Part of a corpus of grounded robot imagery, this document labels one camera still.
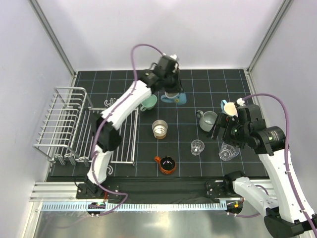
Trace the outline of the grey ceramic mug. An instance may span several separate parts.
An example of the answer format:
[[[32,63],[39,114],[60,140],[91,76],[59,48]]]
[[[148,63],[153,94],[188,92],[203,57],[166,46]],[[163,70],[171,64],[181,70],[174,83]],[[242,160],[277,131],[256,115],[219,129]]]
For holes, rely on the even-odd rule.
[[[212,129],[217,118],[217,114],[213,111],[203,112],[198,110],[196,111],[196,116],[199,119],[200,128],[205,132],[209,132]]]

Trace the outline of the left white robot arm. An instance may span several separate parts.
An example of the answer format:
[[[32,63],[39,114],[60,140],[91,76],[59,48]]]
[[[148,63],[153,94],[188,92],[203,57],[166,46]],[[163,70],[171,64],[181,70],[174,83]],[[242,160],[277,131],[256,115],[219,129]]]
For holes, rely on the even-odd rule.
[[[144,100],[164,90],[163,100],[183,105],[187,102],[181,80],[177,55],[162,55],[153,69],[145,69],[123,95],[92,122],[92,163],[85,178],[87,192],[101,198],[105,192],[106,170],[114,150],[122,143],[119,128]]]

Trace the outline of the blue ceramic mug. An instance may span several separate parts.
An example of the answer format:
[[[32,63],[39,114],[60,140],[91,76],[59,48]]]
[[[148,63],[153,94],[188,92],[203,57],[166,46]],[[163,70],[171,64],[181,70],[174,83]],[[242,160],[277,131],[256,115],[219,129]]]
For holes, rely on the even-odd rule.
[[[175,95],[165,93],[160,97],[162,102],[174,103],[177,105],[184,105],[187,102],[187,97],[185,93],[177,93]]]

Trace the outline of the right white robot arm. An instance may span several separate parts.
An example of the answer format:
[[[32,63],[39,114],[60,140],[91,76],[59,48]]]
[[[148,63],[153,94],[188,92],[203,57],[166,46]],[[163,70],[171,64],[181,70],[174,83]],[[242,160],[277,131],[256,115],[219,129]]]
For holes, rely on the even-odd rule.
[[[233,148],[245,146],[260,155],[270,178],[276,198],[260,190],[241,171],[228,173],[221,184],[208,185],[213,199],[238,195],[246,199],[263,217],[264,224],[274,238],[310,237],[317,234],[317,215],[300,188],[286,144],[286,135],[277,126],[267,127],[257,105],[238,105],[221,102],[209,137],[215,139],[220,128],[222,140]]]

